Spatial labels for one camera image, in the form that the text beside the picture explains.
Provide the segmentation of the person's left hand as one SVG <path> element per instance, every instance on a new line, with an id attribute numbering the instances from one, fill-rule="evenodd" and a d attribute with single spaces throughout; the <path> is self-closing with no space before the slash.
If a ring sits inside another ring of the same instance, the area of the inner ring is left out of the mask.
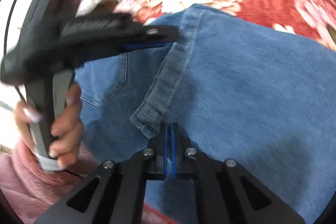
<path id="1" fill-rule="evenodd" d="M 84 126 L 80 119 L 82 110 L 81 89 L 73 83 L 66 95 L 66 108 L 51 126 L 51 135 L 56 137 L 49 147 L 49 156 L 56 158 L 60 168 L 75 164 L 79 156 L 81 136 Z M 35 143 L 31 137 L 29 124 L 38 122 L 42 115 L 26 102 L 19 101 L 14 109 L 14 120 L 27 147 L 34 152 Z"/>

